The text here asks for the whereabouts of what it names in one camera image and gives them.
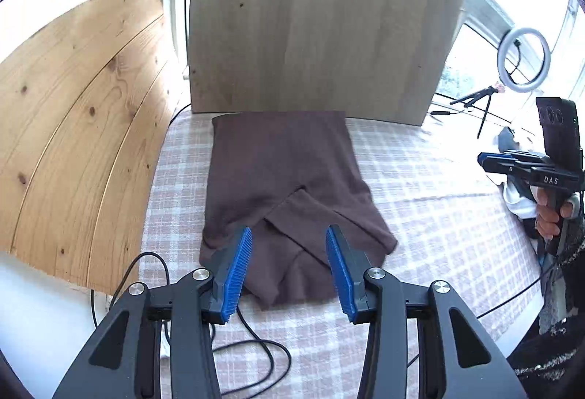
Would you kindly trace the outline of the person's right hand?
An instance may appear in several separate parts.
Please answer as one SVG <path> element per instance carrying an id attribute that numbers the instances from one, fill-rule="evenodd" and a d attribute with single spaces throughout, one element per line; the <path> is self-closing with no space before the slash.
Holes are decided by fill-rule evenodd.
<path id="1" fill-rule="evenodd" d="M 561 219 L 575 219 L 580 210 L 580 199 L 577 194 L 571 195 L 558 210 L 549 205 L 548 195 L 544 188 L 533 188 L 532 194 L 536 200 L 535 228 L 546 241 L 551 241 L 561 231 Z"/>

